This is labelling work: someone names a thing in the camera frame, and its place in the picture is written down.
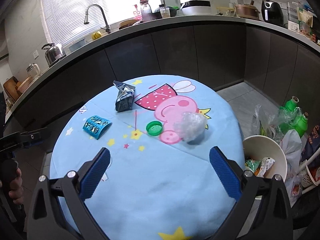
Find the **silver bolt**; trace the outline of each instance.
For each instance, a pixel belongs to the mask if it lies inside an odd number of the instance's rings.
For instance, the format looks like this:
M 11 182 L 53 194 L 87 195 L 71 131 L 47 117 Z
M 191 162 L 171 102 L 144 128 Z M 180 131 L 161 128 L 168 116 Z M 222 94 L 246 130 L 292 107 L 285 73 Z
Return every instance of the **silver bolt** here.
M 252 173 L 252 171 L 245 170 L 245 171 L 244 171 L 244 175 L 245 175 L 246 177 L 252 177 L 252 176 L 253 176 L 253 173 Z
M 276 174 L 276 175 L 275 175 L 275 179 L 279 181 L 279 180 L 282 180 L 282 177 L 281 177 L 280 174 Z
M 75 175 L 76 175 L 75 171 L 69 171 L 67 174 L 68 178 L 73 178 Z
M 40 181 L 40 182 L 45 181 L 45 176 L 44 176 L 44 175 L 41 175 L 41 176 L 39 177 L 39 181 Z

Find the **kitchen sink faucet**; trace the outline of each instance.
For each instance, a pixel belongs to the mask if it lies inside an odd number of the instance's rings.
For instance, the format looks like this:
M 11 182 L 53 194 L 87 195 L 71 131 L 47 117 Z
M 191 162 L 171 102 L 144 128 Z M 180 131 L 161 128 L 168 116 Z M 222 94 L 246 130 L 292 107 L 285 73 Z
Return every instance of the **kitchen sink faucet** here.
M 101 7 L 100 5 L 98 5 L 98 4 L 91 4 L 91 5 L 89 5 L 89 6 L 87 7 L 87 10 L 85 11 L 84 24 L 89 24 L 89 8 L 90 8 L 91 6 L 96 6 L 96 7 L 98 7 L 98 8 L 101 10 L 101 13 L 102 13 L 104 22 L 106 23 L 106 28 L 102 28 L 102 27 L 101 27 L 101 29 L 105 30 L 106 33 L 110 33 L 110 32 L 111 32 L 110 26 L 108 25 L 106 16 L 104 15 L 104 11 L 103 11 L 102 7 Z

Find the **round table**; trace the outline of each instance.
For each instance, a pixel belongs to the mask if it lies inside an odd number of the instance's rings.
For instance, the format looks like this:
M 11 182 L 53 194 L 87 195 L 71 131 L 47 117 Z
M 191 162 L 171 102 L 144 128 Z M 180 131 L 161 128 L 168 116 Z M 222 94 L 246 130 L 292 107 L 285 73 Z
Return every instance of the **round table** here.
M 231 107 L 209 87 L 180 76 L 145 76 L 125 83 L 136 87 L 132 110 L 115 111 L 114 86 L 87 102 L 58 138 L 50 178 L 77 171 L 106 147 L 111 164 L 85 204 L 111 240 L 211 236 L 235 201 L 209 163 L 210 149 L 218 146 L 244 168 L 241 130 Z M 190 143 L 174 132 L 174 120 L 183 112 L 199 112 L 208 119 L 203 136 Z M 82 129 L 94 115 L 112 122 L 98 140 Z M 151 121 L 163 123 L 161 135 L 147 134 Z M 76 228 L 63 198 L 60 203 Z

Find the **window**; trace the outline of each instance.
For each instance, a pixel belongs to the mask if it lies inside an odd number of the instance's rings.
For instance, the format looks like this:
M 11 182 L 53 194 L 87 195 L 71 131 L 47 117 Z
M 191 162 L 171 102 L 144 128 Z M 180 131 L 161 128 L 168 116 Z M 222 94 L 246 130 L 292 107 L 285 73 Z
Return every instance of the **window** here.
M 66 45 L 105 26 L 100 9 L 89 9 L 89 24 L 84 25 L 85 10 L 96 3 L 106 15 L 108 24 L 133 17 L 134 5 L 140 7 L 140 0 L 41 0 L 46 25 L 54 43 Z M 149 0 L 156 9 L 160 0 Z

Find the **black air fryer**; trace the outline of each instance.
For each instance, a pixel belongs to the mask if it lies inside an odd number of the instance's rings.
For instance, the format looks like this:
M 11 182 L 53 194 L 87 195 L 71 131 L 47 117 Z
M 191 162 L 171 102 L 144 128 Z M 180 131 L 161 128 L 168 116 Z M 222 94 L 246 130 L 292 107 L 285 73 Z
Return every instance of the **black air fryer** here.
M 261 13 L 266 23 L 271 23 L 283 27 L 283 13 L 277 2 L 263 0 L 261 5 Z

